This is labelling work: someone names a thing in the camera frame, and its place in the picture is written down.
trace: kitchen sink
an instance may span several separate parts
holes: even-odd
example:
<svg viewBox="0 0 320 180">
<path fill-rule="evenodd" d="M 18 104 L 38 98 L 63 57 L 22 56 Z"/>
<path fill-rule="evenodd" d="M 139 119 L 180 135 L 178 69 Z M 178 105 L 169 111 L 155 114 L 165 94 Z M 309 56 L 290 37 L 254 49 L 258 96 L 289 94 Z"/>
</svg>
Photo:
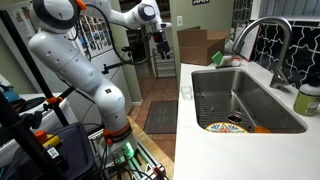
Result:
<svg viewBox="0 0 320 180">
<path fill-rule="evenodd" d="M 205 129 L 216 122 L 236 124 L 248 132 L 256 126 L 271 133 L 303 133 L 299 119 L 240 69 L 192 73 L 197 122 Z"/>
</svg>

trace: sign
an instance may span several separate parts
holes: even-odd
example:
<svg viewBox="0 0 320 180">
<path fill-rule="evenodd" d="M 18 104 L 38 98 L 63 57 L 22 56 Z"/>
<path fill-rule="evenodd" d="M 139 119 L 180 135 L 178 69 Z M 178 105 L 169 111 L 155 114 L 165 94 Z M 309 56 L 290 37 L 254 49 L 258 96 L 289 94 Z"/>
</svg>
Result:
<svg viewBox="0 0 320 180">
<path fill-rule="evenodd" d="M 192 5 L 200 5 L 209 3 L 209 0 L 192 0 Z"/>
</svg>

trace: kitchen faucet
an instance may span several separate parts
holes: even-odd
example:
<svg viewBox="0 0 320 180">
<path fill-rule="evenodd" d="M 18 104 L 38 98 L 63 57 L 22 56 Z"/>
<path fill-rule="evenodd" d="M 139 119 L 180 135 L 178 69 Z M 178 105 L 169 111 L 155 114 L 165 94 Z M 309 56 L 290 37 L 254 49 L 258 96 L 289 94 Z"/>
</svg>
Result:
<svg viewBox="0 0 320 180">
<path fill-rule="evenodd" d="M 244 44 L 244 39 L 247 36 L 247 34 L 256 26 L 262 24 L 262 23 L 276 23 L 279 26 L 282 27 L 283 32 L 284 32 L 284 40 L 283 40 L 283 45 L 281 48 L 280 56 L 279 56 L 279 61 L 274 69 L 274 75 L 272 77 L 270 87 L 272 88 L 280 88 L 281 86 L 286 86 L 289 85 L 289 80 L 287 76 L 283 72 L 283 66 L 285 63 L 287 51 L 289 49 L 289 43 L 291 41 L 291 34 L 292 34 L 292 29 L 289 24 L 289 22 L 283 18 L 283 17 L 263 17 L 260 18 L 253 23 L 251 23 L 246 29 L 243 30 L 243 32 L 240 34 L 239 38 L 236 40 L 236 42 L 233 45 L 232 50 L 240 54 L 241 48 Z"/>
</svg>

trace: backsplash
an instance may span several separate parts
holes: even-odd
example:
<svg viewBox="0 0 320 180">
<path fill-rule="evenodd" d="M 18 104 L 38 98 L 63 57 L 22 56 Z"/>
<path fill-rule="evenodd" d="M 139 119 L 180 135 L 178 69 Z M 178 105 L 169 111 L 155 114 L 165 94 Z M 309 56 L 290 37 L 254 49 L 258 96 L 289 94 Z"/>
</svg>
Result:
<svg viewBox="0 0 320 180">
<path fill-rule="evenodd" d="M 308 73 L 320 71 L 320 23 L 289 22 L 292 39 L 284 71 L 292 85 L 299 88 L 306 83 Z M 283 30 L 278 25 L 261 25 L 250 59 L 272 71 L 279 58 L 283 37 Z"/>
</svg>

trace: sink drain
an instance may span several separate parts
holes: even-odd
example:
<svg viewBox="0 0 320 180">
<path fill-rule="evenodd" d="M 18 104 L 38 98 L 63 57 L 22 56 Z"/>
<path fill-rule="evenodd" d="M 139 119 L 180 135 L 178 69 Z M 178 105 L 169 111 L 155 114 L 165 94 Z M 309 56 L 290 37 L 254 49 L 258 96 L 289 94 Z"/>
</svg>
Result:
<svg viewBox="0 0 320 180">
<path fill-rule="evenodd" d="M 243 121 L 243 117 L 239 113 L 230 114 L 227 119 L 231 123 L 241 123 Z"/>
</svg>

